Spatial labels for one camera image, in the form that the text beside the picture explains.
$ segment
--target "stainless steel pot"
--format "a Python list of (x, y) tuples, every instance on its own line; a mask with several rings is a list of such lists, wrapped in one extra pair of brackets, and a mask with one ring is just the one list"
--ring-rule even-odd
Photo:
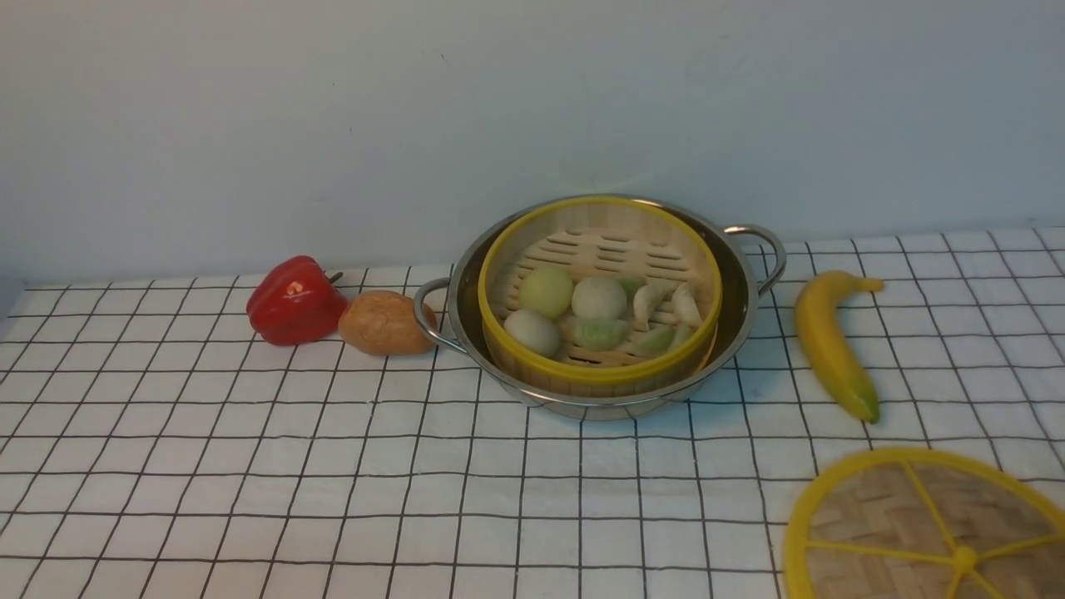
[[(485, 255), (507, 225), (523, 214), (540, 208), (540, 206), (558, 200), (530, 207), (496, 223), (470, 246), (465, 255), (455, 264), (452, 277), (439, 278), (423, 285), (414, 294), (415, 306), (421, 306), (425, 302), (425, 296), (430, 292), (447, 288), (447, 312), (450, 314), (456, 339), (447, 339), (440, 335), (426, 320), (422, 310), (414, 310), (422, 331), (440, 347), (469, 355), (477, 362), (477, 366), (498, 381), (503, 388), (519, 401), (571, 418), (581, 420), (635, 418), (667, 403), (684, 402), (691, 399), (705, 383), (706, 377), (728, 361), (751, 334), (755, 312), (758, 308), (758, 297), (765, 295), (784, 273), (787, 259), (784, 244), (771, 231), (756, 225), (736, 225), (721, 228), (677, 206), (632, 196), (621, 197), (655, 206), (676, 215), (706, 240), (718, 260), (724, 297), (721, 304), (721, 314), (718, 318), (718, 340), (705, 368), (679, 383), (657, 391), (621, 398), (591, 399), (562, 395), (538, 389), (513, 378), (492, 363), (488, 346), (485, 343), (480, 309), (477, 304), (477, 277), (480, 274)], [(772, 245), (776, 262), (766, 280), (755, 281), (743, 252), (732, 239), (739, 234), (752, 234)]]

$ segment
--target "red bell pepper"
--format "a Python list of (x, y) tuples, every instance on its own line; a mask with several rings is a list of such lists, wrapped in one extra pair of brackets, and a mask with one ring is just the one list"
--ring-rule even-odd
[(274, 345), (307, 343), (337, 330), (347, 298), (309, 256), (296, 256), (266, 275), (245, 310), (251, 328)]

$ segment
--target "banana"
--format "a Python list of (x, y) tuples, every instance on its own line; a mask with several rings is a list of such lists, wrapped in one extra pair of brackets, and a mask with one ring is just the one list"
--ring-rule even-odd
[(836, 307), (859, 291), (882, 291), (884, 281), (828, 271), (810, 279), (796, 300), (799, 344), (818, 381), (843, 409), (858, 420), (880, 420), (880, 399), (869, 374), (847, 343)]

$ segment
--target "yellow rim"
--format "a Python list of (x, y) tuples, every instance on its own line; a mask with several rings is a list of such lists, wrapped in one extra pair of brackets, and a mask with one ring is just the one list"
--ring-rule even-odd
[(499, 320), (495, 318), (495, 313), (492, 312), (491, 305), (488, 302), (488, 269), (482, 265), (480, 269), (480, 276), (477, 279), (477, 303), (480, 306), (481, 318), (485, 321), (488, 334), (498, 341), (498, 343), (503, 345), (504, 350), (523, 363), (531, 367), (542, 374), (562, 378), (571, 383), (592, 385), (626, 385), (654, 376), (665, 370), (669, 370), (684, 360), (684, 358), (686, 358), (688, 354), (690, 354), (695, 346), (702, 343), (710, 334), (714, 325), (717, 323), (718, 313), (721, 311), (721, 300), (724, 295), (721, 290), (721, 271), (718, 270), (718, 261), (714, 258), (714, 254), (710, 252), (709, 246), (706, 245), (706, 242), (703, 241), (701, 237), (699, 237), (699, 233), (692, 230), (691, 227), (676, 216), (666, 212), (665, 210), (655, 208), (654, 206), (648, 206), (633, 201), (632, 199), (610, 195), (563, 199), (534, 210), (532, 212), (529, 212), (511, 223), (509, 227), (499, 233), (499, 237), (496, 238), (495, 242), (492, 243), (492, 246), (488, 249), (488, 254), (485, 256), (484, 264), (490, 264), (492, 260), (495, 259), (495, 255), (499, 247), (510, 238), (510, 236), (514, 233), (514, 231), (520, 229), (529, 221), (547, 212), (581, 204), (617, 204), (654, 213), (656, 216), (665, 218), (673, 225), (679, 227), (685, 234), (690, 237), (699, 245), (699, 247), (703, 250), (706, 260), (710, 264), (710, 271), (714, 278), (714, 289), (717, 290), (714, 296), (714, 302), (710, 305), (710, 311), (707, 314), (706, 320), (703, 321), (702, 326), (695, 329), (695, 333), (676, 350), (666, 354), (665, 356), (652, 358), (637, 365), (613, 368), (588, 368), (562, 363), (532, 353), (507, 335), (507, 333), (503, 329), (503, 325), (499, 323)]
[[(985, 558), (997, 556), (998, 554), (1004, 554), (1006, 549), (1012, 552), (1025, 549), (1029, 546), (1053, 541), (1062, 534), (1065, 534), (1065, 512), (1059, 509), (1053, 502), (1032, 487), (1007, 474), (995, 470), (981, 462), (952, 453), (917, 448), (887, 448), (864, 452), (847, 457), (822, 472), (820, 476), (806, 487), (802, 496), (800, 496), (799, 500), (796, 502), (796, 506), (791, 511), (791, 519), (788, 521), (787, 532), (784, 537), (784, 574), (787, 582), (789, 597), (792, 599), (814, 599), (816, 597), (814, 595), (814, 585), (809, 579), (809, 571), (806, 568), (806, 549), (809, 547), (826, 547), (830, 549), (835, 548), (848, 551), (871, 552), (916, 562), (950, 564), (950, 557), (941, 555), (927, 555), (907, 551), (894, 551), (880, 548), (857, 547), (846, 544), (837, 545), (809, 540), (809, 527), (814, 518), (814, 514), (821, 505), (821, 500), (824, 499), (824, 496), (835, 489), (839, 483), (841, 483), (845, 479), (853, 476), (854, 474), (874, 466), (883, 464), (901, 464), (911, 476), (911, 482), (915, 485), (917, 492), (924, 500), (929, 512), (936, 521), (936, 524), (944, 531), (944, 535), (948, 537), (948, 546), (953, 548), (953, 536), (950, 535), (947, 530), (946, 523), (939, 516), (938, 509), (936, 509), (935, 505), (931, 503), (931, 499), (928, 497), (928, 491), (924, 490), (924, 485), (916, 480), (912, 466), (915, 462), (948, 466), (962, 470), (963, 472), (980, 476), (1000, 487), (1003, 487), (1031, 504), (1039, 512), (1039, 514), (1046, 517), (1047, 520), (1053, 522), (1059, 529), (1058, 534), (1052, 537), (1044, 537), (1041, 539), (1014, 544), (1007, 548), (1000, 548), (988, 552), (984, 555)], [(981, 582), (981, 578), (982, 577), (979, 577), (979, 574), (974, 576), (974, 580), (983, 585), (984, 583)]]

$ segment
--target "pot handle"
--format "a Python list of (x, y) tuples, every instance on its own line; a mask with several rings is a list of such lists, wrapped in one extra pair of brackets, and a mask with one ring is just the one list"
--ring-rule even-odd
[(759, 227), (758, 225), (733, 225), (732, 227), (725, 227), (725, 234), (751, 234), (768, 241), (769, 245), (773, 246), (773, 254), (776, 256), (776, 263), (773, 264), (773, 270), (770, 271), (766, 280), (758, 284), (758, 297), (761, 297), (767, 291), (772, 289), (773, 286), (776, 285), (776, 281), (781, 280), (781, 276), (784, 275), (784, 266), (788, 263), (788, 252), (787, 249), (784, 249), (784, 243), (781, 242), (781, 238), (776, 237), (773, 231), (765, 227)]
[[(417, 291), (414, 292), (414, 306), (424, 305), (426, 295), (432, 293), (438, 289), (447, 289), (447, 286), (450, 285), (450, 282), (452, 282), (450, 277), (443, 277), (430, 280), (429, 282), (417, 288)], [(437, 331), (436, 327), (432, 326), (432, 323), (430, 323), (429, 320), (425, 318), (424, 311), (415, 309), (414, 320), (417, 321), (417, 327), (422, 329), (422, 333), (437, 345), (445, 350), (453, 350), (460, 354), (468, 353), (465, 351), (465, 347), (460, 345), (458, 341), (447, 339), (446, 337), (440, 335), (440, 333)]]

